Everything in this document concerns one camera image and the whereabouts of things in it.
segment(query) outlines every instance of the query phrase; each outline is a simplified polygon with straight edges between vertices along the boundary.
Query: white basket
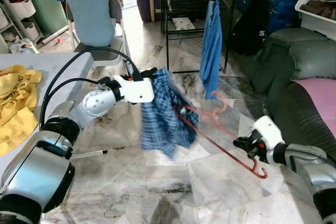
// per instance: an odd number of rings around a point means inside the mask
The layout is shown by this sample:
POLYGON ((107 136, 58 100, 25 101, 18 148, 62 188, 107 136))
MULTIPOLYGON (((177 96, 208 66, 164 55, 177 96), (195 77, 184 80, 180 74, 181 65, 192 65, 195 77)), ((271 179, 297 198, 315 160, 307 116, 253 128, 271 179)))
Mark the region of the white basket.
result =
POLYGON ((11 5, 17 16, 21 19, 29 18, 36 12, 32 0, 24 0, 20 3, 11 3, 11 5))
POLYGON ((306 12, 300 9, 301 5, 305 5, 310 0, 298 0, 295 6, 295 10, 302 13, 301 27, 309 30, 318 31, 328 38, 336 40, 336 21, 324 18, 322 16, 306 12))
POLYGON ((5 26, 7 26, 9 24, 4 12, 2 11, 2 9, 0 8, 0 29, 4 28, 5 26))
POLYGON ((23 22, 23 25, 26 28, 26 31, 29 35, 29 38, 34 41, 38 37, 38 31, 36 29, 36 26, 33 22, 23 22))

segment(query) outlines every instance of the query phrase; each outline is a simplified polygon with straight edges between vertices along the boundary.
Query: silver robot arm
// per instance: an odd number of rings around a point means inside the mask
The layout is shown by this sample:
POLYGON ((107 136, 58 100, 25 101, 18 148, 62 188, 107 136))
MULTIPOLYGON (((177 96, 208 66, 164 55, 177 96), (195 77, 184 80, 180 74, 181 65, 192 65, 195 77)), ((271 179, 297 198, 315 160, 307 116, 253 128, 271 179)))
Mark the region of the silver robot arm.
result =
POLYGON ((79 132, 105 115, 118 101, 141 103, 154 98, 152 82, 105 78, 79 103, 55 108, 8 165, 0 183, 0 223, 36 224, 42 213, 59 206, 75 174, 69 159, 79 132))
POLYGON ((307 183, 323 223, 336 224, 336 165, 320 148, 298 144, 286 145, 280 129, 268 117, 258 119, 251 135, 239 137, 234 144, 248 157, 271 165, 285 165, 307 183))

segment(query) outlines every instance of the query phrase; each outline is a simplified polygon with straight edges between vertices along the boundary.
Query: blue plaid shirt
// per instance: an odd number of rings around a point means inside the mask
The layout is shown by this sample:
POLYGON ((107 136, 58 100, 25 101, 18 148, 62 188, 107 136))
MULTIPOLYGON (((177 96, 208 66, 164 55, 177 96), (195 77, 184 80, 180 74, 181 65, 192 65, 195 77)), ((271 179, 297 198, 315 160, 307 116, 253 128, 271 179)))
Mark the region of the blue plaid shirt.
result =
MULTIPOLYGON (((196 139, 196 132, 174 111, 175 105, 191 105, 173 84, 166 69, 154 73, 154 100, 142 103, 142 148, 144 150, 161 150, 169 158, 173 158, 176 145, 189 148, 196 139)), ((198 115, 188 112, 185 118, 195 126, 198 115)))

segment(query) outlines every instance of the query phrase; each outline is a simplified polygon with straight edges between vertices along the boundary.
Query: white table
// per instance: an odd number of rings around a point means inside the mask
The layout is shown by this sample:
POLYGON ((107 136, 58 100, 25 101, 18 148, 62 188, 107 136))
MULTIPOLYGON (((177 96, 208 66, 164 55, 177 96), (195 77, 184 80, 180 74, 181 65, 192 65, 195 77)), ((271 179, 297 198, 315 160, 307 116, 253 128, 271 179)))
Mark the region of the white table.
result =
MULTIPOLYGON (((18 64, 23 65, 29 69, 36 69, 43 72, 42 80, 37 85, 38 89, 38 102, 37 107, 34 111, 36 118, 39 118, 40 107, 42 105, 43 96, 48 88, 49 83, 54 78, 56 73, 61 69, 61 67, 68 62, 76 53, 61 53, 61 54, 6 54, 0 55, 0 69, 10 67, 12 65, 18 64)), ((59 77, 58 81, 55 83, 54 87, 59 85, 61 82, 64 82, 70 78, 85 78, 92 66, 93 58, 90 53, 83 54, 79 57, 74 63, 72 63, 67 70, 59 77)), ((65 85, 60 91, 52 97, 49 102, 46 118, 51 113, 51 111, 60 103, 73 99, 76 97, 77 92, 80 90, 82 82, 71 82, 65 85)), ((11 152, 7 153, 4 156, 0 157, 0 178, 7 165, 13 159, 13 157, 23 148, 27 143, 29 138, 26 141, 21 143, 11 152)))

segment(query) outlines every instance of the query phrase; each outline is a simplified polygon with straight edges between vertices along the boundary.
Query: pink cushion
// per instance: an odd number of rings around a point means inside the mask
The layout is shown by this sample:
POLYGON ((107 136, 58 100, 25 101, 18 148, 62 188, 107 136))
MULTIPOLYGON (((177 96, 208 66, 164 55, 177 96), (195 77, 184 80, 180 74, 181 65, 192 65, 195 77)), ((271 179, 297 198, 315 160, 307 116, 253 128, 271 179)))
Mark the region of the pink cushion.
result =
POLYGON ((320 116, 336 138, 336 80, 312 78, 295 82, 309 93, 320 116))

